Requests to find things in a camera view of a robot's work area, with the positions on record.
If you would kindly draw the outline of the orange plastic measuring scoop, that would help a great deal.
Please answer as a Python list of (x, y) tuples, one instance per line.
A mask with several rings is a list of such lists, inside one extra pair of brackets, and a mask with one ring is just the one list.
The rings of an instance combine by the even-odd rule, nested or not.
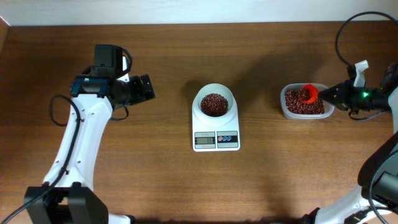
[(302, 103), (312, 104), (318, 100), (318, 89), (312, 84), (306, 84), (298, 92), (298, 98)]

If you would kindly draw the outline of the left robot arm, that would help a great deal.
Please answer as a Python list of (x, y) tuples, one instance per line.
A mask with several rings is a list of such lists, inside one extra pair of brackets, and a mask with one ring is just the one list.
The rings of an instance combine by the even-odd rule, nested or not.
[(96, 158), (113, 112), (155, 98), (148, 75), (129, 76), (130, 53), (96, 45), (95, 62), (70, 87), (68, 122), (53, 165), (40, 187), (29, 187), (22, 208), (32, 223), (125, 223), (132, 215), (111, 214), (93, 190)]

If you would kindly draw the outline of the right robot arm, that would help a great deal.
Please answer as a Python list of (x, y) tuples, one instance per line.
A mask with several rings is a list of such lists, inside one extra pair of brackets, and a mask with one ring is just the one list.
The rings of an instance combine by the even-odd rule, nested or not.
[(316, 208), (300, 223), (366, 223), (384, 214), (397, 213), (397, 64), (388, 66), (378, 88), (366, 88), (367, 61), (348, 67), (349, 80), (323, 90), (319, 96), (339, 110), (390, 113), (393, 135), (363, 164), (358, 186), (334, 204)]

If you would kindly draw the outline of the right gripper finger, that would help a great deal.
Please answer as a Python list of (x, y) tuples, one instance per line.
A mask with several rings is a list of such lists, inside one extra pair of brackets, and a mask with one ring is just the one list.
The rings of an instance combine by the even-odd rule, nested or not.
[(345, 89), (345, 83), (342, 82), (330, 88), (320, 91), (319, 95), (340, 95), (344, 89)]
[(341, 109), (341, 102), (339, 101), (339, 99), (338, 99), (335, 95), (321, 94), (321, 93), (320, 93), (320, 94), (318, 95), (318, 97), (319, 97), (321, 100), (323, 100), (323, 101), (325, 101), (325, 102), (327, 102), (327, 103), (333, 105), (335, 108)]

